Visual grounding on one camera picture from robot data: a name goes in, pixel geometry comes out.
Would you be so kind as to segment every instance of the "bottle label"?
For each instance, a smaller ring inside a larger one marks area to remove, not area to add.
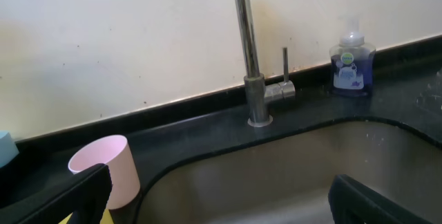
[[[334,73],[333,86],[342,89],[358,90],[364,87],[364,76],[358,74],[358,68],[355,65],[354,56],[351,53],[343,53],[335,65],[338,70]]]

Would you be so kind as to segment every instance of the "wall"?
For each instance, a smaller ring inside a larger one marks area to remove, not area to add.
[[[329,61],[351,8],[379,48],[442,32],[439,0],[252,0],[260,67]],[[242,84],[234,0],[0,0],[0,129],[15,140]]]

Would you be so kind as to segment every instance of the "pink cup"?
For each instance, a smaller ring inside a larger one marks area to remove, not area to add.
[[[121,135],[100,138],[77,151],[68,168],[76,174],[98,163],[109,166],[112,180],[106,208],[117,209],[130,203],[140,191],[140,180],[127,139]]]

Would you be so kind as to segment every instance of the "green logo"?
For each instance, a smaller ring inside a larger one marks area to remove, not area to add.
[[[340,60],[343,61],[344,64],[350,65],[353,62],[354,57],[351,53],[343,53],[343,55],[340,56]]]

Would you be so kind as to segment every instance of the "yellow object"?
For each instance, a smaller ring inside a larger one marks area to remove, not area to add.
[[[59,224],[67,224],[70,216],[72,214],[69,214],[68,217],[66,217],[64,220],[62,220]],[[102,220],[99,222],[99,224],[113,224],[112,218],[111,218],[111,213],[109,213],[109,209],[105,209],[104,213],[103,213],[103,218]]]

